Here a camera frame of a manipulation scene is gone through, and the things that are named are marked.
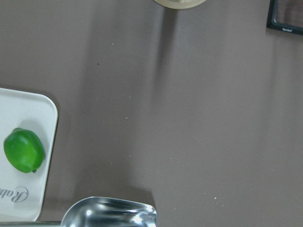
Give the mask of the cream rectangular tray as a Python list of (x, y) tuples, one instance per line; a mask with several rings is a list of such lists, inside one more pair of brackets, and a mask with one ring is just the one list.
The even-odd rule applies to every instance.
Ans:
[(42, 165), (34, 173), (23, 173), (7, 160), (0, 150), (0, 220), (35, 221), (43, 205), (53, 149), (57, 107), (41, 94), (1, 88), (0, 143), (15, 128), (33, 131), (45, 149)]

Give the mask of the metal ice scoop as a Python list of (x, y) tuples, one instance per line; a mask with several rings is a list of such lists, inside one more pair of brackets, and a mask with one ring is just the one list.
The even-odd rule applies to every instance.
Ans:
[(73, 204), (61, 221), (1, 222), (2, 227), (155, 227), (157, 211), (149, 204), (92, 196)]

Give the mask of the black framed mat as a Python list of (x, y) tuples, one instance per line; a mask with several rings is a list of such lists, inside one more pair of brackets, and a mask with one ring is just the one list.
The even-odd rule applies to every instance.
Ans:
[(303, 0), (271, 0), (267, 28), (303, 35)]

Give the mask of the green lime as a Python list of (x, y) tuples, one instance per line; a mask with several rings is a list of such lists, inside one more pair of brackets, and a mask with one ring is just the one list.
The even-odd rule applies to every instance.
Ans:
[(39, 137), (27, 129), (15, 128), (4, 140), (3, 148), (9, 163), (23, 173), (35, 172), (45, 158)]

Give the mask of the beige wooden stand base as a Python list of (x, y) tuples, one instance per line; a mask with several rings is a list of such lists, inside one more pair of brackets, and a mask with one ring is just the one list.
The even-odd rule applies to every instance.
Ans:
[(170, 9), (191, 9), (206, 2), (206, 0), (154, 0), (154, 2)]

